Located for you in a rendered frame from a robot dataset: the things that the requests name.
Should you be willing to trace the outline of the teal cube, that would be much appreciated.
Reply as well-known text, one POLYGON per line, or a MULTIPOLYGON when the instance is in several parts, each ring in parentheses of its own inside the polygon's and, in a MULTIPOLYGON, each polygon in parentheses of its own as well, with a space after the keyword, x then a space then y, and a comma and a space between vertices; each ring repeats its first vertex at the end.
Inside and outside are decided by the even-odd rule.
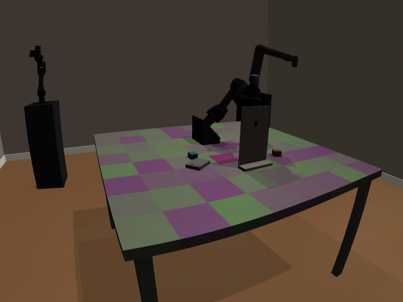
POLYGON ((196 159, 198 158, 198 154, 196 152, 188 152, 188 158, 192 159, 196 159))

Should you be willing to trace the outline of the brown square block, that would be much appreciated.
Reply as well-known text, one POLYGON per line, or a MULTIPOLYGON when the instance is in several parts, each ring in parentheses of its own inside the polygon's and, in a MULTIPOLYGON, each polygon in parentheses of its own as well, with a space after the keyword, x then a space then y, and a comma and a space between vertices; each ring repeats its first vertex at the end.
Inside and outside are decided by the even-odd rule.
POLYGON ((272 155, 274 157, 281 157, 281 153, 282 153, 282 151, 280 150, 280 148, 273 148, 272 149, 272 155))

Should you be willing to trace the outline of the magenta square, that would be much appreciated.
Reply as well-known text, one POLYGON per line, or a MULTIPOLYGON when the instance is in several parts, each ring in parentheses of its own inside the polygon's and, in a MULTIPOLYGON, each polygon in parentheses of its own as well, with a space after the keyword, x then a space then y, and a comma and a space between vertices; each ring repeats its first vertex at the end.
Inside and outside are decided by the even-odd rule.
POLYGON ((227 154, 219 154, 219 155, 211 155, 209 156, 212 159, 214 159, 216 162, 218 162, 219 164, 223 164, 223 163, 230 163, 230 162, 237 162, 239 161, 238 158, 234 157, 233 155, 231 155, 230 153, 227 154))

